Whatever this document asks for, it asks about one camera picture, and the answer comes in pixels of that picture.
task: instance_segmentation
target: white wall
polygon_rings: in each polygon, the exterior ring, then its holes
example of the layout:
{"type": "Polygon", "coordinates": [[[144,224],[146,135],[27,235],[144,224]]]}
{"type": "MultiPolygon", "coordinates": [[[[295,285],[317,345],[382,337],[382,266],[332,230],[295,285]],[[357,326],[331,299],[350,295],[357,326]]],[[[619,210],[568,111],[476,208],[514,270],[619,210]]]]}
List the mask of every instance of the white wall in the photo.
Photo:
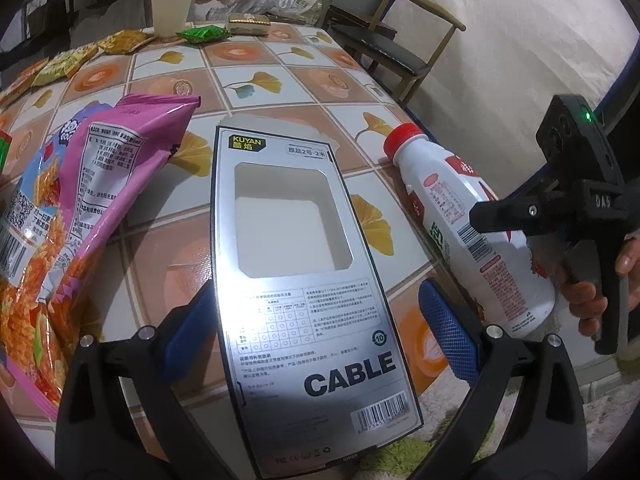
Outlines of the white wall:
{"type": "MultiPolygon", "coordinates": [[[[581,93],[596,105],[638,40],[618,0],[433,1],[467,30],[455,34],[410,109],[500,196],[544,163],[535,133],[552,95],[581,93]]],[[[449,26],[405,0],[385,23],[423,59],[449,26]]]]}

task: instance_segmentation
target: human hand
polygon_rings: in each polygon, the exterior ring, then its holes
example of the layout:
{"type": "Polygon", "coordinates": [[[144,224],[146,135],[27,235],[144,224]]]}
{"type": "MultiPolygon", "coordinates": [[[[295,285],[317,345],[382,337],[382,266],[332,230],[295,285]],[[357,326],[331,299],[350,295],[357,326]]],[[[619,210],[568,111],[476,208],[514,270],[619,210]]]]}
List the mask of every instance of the human hand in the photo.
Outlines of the human hand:
{"type": "MultiPolygon", "coordinates": [[[[625,242],[618,259],[616,273],[619,276],[629,276],[629,309],[633,310],[640,303],[640,240],[631,238],[625,242]]],[[[559,267],[556,274],[562,285],[560,292],[569,302],[569,310],[575,317],[580,318],[578,331],[585,336],[595,334],[600,323],[594,316],[600,316],[607,308],[607,298],[598,294],[593,283],[571,283],[569,273],[564,267],[559,267]]]]}

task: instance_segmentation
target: metal bolt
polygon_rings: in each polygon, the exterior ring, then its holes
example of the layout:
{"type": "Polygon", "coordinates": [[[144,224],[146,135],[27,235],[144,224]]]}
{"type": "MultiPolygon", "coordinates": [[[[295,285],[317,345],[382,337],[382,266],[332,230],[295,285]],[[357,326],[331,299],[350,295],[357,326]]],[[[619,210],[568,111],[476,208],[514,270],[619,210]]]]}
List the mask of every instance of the metal bolt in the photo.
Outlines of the metal bolt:
{"type": "Polygon", "coordinates": [[[80,338],[80,346],[82,348],[89,348],[89,346],[94,344],[94,341],[95,341],[94,336],[92,336],[91,334],[83,335],[80,338]]]}
{"type": "Polygon", "coordinates": [[[555,347],[558,347],[562,344],[562,339],[560,339],[560,336],[556,334],[549,334],[548,336],[546,336],[546,341],[551,346],[555,346],[555,347]]]}
{"type": "Polygon", "coordinates": [[[486,328],[486,334],[492,339],[500,339],[504,335],[504,331],[497,325],[489,325],[486,328]]]}
{"type": "Polygon", "coordinates": [[[144,341],[149,341],[156,335],[156,327],[147,325],[138,330],[138,337],[144,341]]]}

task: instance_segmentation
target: white bottle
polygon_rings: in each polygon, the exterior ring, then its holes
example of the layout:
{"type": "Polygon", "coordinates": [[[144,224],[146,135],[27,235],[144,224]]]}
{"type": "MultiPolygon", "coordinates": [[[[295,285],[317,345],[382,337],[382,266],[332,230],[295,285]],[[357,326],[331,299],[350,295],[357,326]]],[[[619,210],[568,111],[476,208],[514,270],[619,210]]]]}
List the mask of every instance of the white bottle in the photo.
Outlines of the white bottle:
{"type": "Polygon", "coordinates": [[[480,234],[469,224],[474,204],[497,200],[489,186],[415,124],[393,130],[384,150],[400,168],[420,222],[476,301],[483,321],[513,337],[535,330],[553,309],[554,287],[533,260],[522,231],[480,234]]]}

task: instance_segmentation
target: wooden chair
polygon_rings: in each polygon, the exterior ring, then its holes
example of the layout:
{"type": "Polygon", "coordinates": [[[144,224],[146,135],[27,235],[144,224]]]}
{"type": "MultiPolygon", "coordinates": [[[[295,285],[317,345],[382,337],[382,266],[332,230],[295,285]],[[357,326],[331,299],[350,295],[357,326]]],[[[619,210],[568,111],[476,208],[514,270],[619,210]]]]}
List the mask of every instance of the wooden chair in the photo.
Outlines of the wooden chair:
{"type": "Polygon", "coordinates": [[[427,77],[427,74],[431,71],[440,54],[444,51],[447,43],[449,43],[453,37],[453,33],[456,30],[463,32],[466,30],[465,25],[463,25],[459,19],[438,4],[430,2],[429,0],[409,1],[451,24],[451,28],[447,31],[427,62],[375,31],[382,13],[388,6],[389,0],[382,0],[378,10],[376,10],[376,13],[373,15],[373,19],[369,23],[369,28],[353,27],[350,25],[332,25],[330,29],[337,32],[343,38],[346,44],[345,50],[357,61],[360,60],[361,54],[373,60],[368,70],[370,74],[373,73],[378,64],[381,64],[402,78],[392,95],[393,99],[402,107],[406,106],[414,96],[415,91],[420,87],[424,78],[427,77]]]}

